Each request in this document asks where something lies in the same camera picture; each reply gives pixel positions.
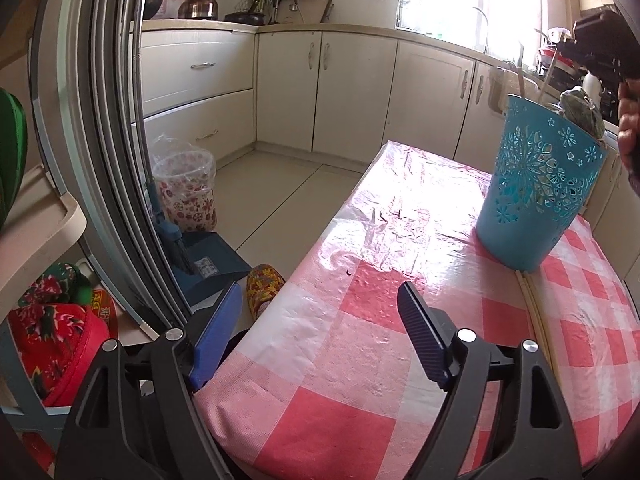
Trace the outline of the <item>person's right hand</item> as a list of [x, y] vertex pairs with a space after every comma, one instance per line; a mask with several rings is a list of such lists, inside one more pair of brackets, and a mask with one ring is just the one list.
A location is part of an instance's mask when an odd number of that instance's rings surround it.
[[639, 92], [639, 79], [626, 79], [618, 87], [618, 151], [636, 181], [639, 181]]

